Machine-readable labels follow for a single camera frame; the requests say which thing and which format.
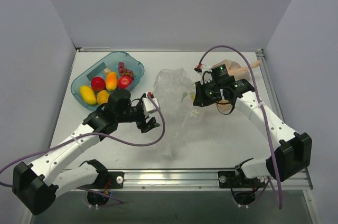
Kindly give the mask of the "red fake apple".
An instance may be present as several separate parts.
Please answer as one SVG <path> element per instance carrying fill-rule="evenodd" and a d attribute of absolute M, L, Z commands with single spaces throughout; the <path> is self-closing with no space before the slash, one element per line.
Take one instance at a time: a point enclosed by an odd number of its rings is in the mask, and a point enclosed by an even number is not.
<path fill-rule="evenodd" d="M 129 76 L 121 76 L 118 80 L 118 87 L 121 89 L 126 89 L 129 85 L 133 83 L 133 80 Z"/>
<path fill-rule="evenodd" d="M 105 80 L 101 77 L 94 77 L 91 80 L 91 88 L 93 91 L 100 92 L 102 90 L 105 90 L 106 88 L 106 83 Z"/>

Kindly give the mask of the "fake red grape bunch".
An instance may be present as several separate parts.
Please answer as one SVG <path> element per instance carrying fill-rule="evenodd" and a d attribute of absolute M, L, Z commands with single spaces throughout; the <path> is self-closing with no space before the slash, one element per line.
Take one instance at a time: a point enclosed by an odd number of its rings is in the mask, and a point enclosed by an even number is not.
<path fill-rule="evenodd" d="M 128 77 L 134 79 L 133 71 L 131 69 L 127 69 L 123 62 L 118 63 L 118 73 L 121 77 L 122 76 L 128 76 Z"/>

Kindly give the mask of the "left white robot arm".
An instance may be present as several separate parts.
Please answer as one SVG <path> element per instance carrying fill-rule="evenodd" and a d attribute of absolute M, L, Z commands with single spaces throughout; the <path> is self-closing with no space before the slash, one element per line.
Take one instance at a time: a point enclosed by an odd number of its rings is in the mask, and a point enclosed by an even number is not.
<path fill-rule="evenodd" d="M 89 160 L 78 168 L 65 168 L 86 150 L 112 133 L 121 123 L 135 123 L 142 133 L 159 127 L 152 113 L 159 113 L 158 100 L 151 92 L 143 94 L 132 105 L 130 92 L 118 89 L 108 101 L 90 113 L 74 132 L 57 146 L 39 155 L 29 164 L 20 161 L 13 170 L 12 191 L 29 209 L 39 215 L 48 209 L 55 199 L 83 185 L 100 188 L 107 181 L 107 172 L 97 160 Z"/>

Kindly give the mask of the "clear printed plastic bag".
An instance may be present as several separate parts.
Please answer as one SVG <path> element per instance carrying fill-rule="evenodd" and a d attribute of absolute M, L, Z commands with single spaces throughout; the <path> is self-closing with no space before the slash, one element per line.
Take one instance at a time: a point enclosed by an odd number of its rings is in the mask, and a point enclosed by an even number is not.
<path fill-rule="evenodd" d="M 166 125 L 164 137 L 157 144 L 158 151 L 162 157 L 170 159 L 186 144 L 188 131 L 202 121 L 204 112 L 193 106 L 195 83 L 182 68 L 159 71 L 154 82 L 154 96 Z"/>

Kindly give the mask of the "yellow fake lemon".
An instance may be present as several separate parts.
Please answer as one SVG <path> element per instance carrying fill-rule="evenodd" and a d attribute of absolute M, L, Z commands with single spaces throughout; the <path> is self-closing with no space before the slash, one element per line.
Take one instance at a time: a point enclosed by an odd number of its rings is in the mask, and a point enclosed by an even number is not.
<path fill-rule="evenodd" d="M 93 91 L 91 87 L 86 86 L 86 85 L 81 86 L 80 95 L 86 104 L 89 104 L 89 105 L 97 104 L 95 92 Z"/>

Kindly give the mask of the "orange yellow fake mango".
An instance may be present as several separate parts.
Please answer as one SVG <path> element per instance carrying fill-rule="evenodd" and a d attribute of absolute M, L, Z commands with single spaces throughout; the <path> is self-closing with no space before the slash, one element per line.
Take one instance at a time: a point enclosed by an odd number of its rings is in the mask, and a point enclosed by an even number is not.
<path fill-rule="evenodd" d="M 106 75 L 106 89 L 114 91 L 118 87 L 118 77 L 115 72 L 109 72 Z"/>

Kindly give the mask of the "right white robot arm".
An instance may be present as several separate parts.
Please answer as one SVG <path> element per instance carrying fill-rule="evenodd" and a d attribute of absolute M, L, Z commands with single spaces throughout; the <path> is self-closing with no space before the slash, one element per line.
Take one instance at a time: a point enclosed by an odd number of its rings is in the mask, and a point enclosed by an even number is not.
<path fill-rule="evenodd" d="M 271 156 L 242 162 L 234 173 L 237 185 L 247 186 L 260 176 L 271 176 L 284 182 L 309 166 L 311 137 L 307 133 L 298 133 L 282 121 L 257 97 L 255 87 L 248 80 L 236 80 L 228 74 L 224 64 L 215 68 L 200 64 L 195 71 L 201 78 L 195 83 L 194 106 L 206 107 L 227 101 L 232 109 L 242 112 L 268 141 Z"/>

